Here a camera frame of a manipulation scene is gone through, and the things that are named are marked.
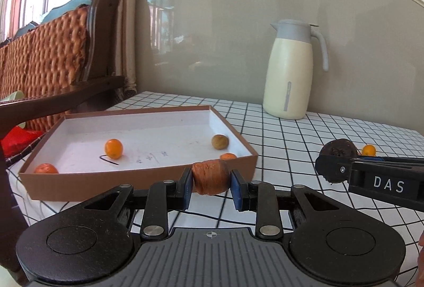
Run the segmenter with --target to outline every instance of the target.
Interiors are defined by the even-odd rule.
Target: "metal screw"
[[[164,231],[163,227],[158,226],[158,225],[146,226],[143,230],[143,232],[146,236],[158,236],[158,235],[162,234],[163,231]]]
[[[276,236],[280,233],[280,229],[274,225],[266,225],[262,226],[259,229],[259,232],[262,233],[264,236]]]

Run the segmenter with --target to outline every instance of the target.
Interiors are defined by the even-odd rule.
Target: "red plastic bag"
[[[14,127],[0,142],[5,158],[22,152],[31,142],[43,134],[42,131],[30,131]]]

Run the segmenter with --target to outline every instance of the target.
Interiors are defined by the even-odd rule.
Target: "table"
[[[281,190],[289,190],[293,184],[307,185],[396,229],[406,244],[406,258],[397,282],[401,286],[414,284],[424,213],[351,194],[347,192],[346,183],[332,185],[318,176],[314,162],[324,144],[340,138],[349,138],[359,149],[373,144],[378,156],[424,157],[422,135],[410,129],[312,112],[301,120],[282,120],[267,114],[258,104],[157,92],[142,92],[109,110],[198,104],[213,106],[258,152],[254,179],[272,183]],[[76,204],[31,200],[17,177],[24,160],[11,166],[8,174],[16,201],[29,225]],[[138,211],[132,232],[139,231],[142,216],[143,211]],[[216,196],[193,194],[186,212],[169,213],[169,224],[170,228],[249,226],[254,232],[255,218],[254,212],[237,212],[231,192],[227,191]],[[291,231],[288,211],[281,211],[281,218],[285,231]]]

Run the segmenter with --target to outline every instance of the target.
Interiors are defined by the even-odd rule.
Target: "cream-colored thermos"
[[[271,25],[277,37],[269,58],[263,107],[273,116],[298,120],[306,114],[311,93],[311,36],[321,44],[324,71],[328,71],[327,47],[323,36],[310,24],[281,20]]]

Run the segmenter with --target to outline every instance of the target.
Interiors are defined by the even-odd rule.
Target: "chair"
[[[65,111],[113,105],[111,92],[124,83],[122,76],[112,76],[119,0],[83,1],[73,0],[74,9],[69,3],[53,9],[44,23],[0,48],[0,99],[16,90],[28,97],[0,104],[0,140],[21,122],[48,131]],[[27,280],[15,245],[27,227],[0,146],[0,265],[20,285]]]

